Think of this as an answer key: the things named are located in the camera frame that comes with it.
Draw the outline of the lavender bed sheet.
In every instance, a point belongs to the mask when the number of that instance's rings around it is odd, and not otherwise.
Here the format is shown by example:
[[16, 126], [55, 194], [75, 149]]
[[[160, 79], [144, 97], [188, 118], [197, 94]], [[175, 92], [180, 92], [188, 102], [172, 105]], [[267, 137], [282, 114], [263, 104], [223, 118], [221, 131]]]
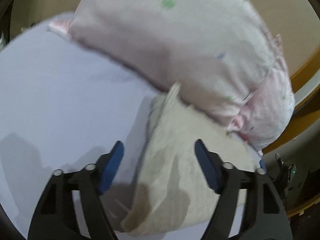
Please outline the lavender bed sheet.
[[124, 157], [103, 209], [119, 239], [200, 239], [208, 221], [146, 236], [121, 226], [133, 204], [157, 89], [132, 69], [49, 30], [44, 21], [1, 51], [1, 205], [24, 236], [52, 173]]

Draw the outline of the pink floral pillow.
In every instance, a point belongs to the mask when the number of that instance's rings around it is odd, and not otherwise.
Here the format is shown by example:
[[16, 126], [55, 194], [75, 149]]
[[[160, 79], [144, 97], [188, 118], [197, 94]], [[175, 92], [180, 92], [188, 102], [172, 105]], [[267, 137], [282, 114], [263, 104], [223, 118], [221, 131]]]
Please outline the pink floral pillow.
[[281, 35], [274, 40], [276, 62], [265, 81], [228, 126], [256, 151], [276, 141], [288, 126], [295, 109], [289, 70], [283, 54]]
[[249, 0], [81, 0], [49, 30], [105, 52], [228, 125], [276, 62]]

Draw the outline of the pink floral pillow right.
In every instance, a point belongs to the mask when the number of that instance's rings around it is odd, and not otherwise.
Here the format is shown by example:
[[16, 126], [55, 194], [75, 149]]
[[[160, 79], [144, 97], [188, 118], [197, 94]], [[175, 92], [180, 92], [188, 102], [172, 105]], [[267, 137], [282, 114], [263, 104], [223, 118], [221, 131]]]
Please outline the pink floral pillow right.
[[265, 81], [228, 126], [256, 151], [276, 141], [288, 126], [295, 109], [289, 70], [283, 54], [281, 35], [274, 40], [276, 62]]

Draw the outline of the pink floral pillow left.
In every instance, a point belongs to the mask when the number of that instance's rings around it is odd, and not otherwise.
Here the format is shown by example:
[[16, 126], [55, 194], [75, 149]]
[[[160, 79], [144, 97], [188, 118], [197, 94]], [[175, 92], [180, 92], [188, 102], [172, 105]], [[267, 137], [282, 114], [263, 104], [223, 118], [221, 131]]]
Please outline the pink floral pillow left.
[[228, 125], [276, 62], [249, 0], [81, 0], [49, 30], [105, 52]]

